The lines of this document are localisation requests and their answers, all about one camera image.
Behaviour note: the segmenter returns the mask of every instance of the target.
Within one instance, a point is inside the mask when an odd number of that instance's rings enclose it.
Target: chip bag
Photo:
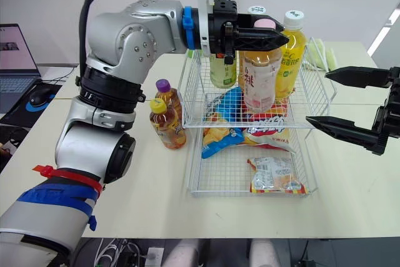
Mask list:
[[[247,161],[255,170],[250,192],[307,194],[306,188],[298,180],[291,159],[269,157],[250,158]]]
[[[242,104],[243,120],[258,121],[260,124],[260,127],[243,129],[243,144],[295,152],[290,147],[290,130],[283,127],[285,118],[288,116],[287,106],[288,99],[285,98],[282,101],[276,101],[272,108],[264,113],[253,113],[245,104]],[[268,126],[269,124],[278,124],[279,127]]]
[[[208,104],[205,121],[235,122],[239,118],[241,109],[240,87],[229,90],[216,97]],[[240,128],[204,128],[201,157],[209,158],[223,148],[240,144],[244,141]]]

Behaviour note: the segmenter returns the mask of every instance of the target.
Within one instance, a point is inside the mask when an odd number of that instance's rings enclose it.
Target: purple bottle cap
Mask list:
[[[157,90],[161,93],[165,93],[165,92],[168,92],[169,90],[171,90],[169,81],[167,81],[166,79],[159,79],[158,81],[156,81],[156,87],[157,87]]]

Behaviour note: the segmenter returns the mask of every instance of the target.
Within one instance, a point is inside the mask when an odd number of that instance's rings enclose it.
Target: silver robot arm segment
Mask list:
[[[46,166],[48,179],[1,216],[2,265],[47,266],[73,252],[88,223],[95,228],[99,193],[90,180],[104,187],[128,170],[135,140],[124,131],[144,101],[140,84],[160,55],[186,51],[182,11],[179,1],[143,0],[91,23],[91,53],[56,146],[57,169]]]

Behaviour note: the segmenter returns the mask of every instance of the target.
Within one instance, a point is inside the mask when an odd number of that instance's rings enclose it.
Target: wire basket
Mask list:
[[[311,130],[289,129],[291,147],[290,153],[283,150],[264,149],[257,146],[232,146],[221,150],[210,158],[202,159],[203,129],[197,129],[196,140],[193,143],[192,158],[189,165],[188,188],[193,196],[307,196],[317,189],[314,168],[306,143]],[[306,194],[263,193],[250,192],[250,184],[254,171],[247,163],[249,158],[280,157],[291,159],[298,180],[304,185]]]
[[[238,86],[236,83],[229,89],[220,89],[213,85],[210,80],[210,62],[199,51],[194,51],[191,58],[185,60],[184,68],[179,81],[178,90],[181,93],[182,102],[182,124],[185,128],[210,128],[210,127],[236,127],[245,128],[253,126],[267,126],[274,128],[313,128],[306,121],[306,116],[327,116],[329,105],[336,95],[328,97],[323,85],[322,72],[310,55],[306,47],[299,74],[296,79],[294,91],[286,99],[276,99],[276,105],[270,110],[271,114],[285,115],[284,122],[269,120],[268,124],[262,121],[250,119],[250,114],[244,111],[235,112],[235,122],[209,121],[206,116],[208,112],[215,110],[218,102],[214,101],[230,89]],[[239,96],[243,103],[243,94]],[[285,103],[285,112],[281,103]]]

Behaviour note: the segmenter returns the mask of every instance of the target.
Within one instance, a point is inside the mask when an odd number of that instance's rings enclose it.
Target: black mouse pad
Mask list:
[[[29,102],[29,96],[36,91],[48,88],[51,90],[49,99],[42,105],[34,107]],[[61,86],[56,84],[38,83],[10,109],[10,111],[0,119],[0,123],[20,126],[22,128],[32,128],[35,122],[42,115],[51,100],[55,97]]]

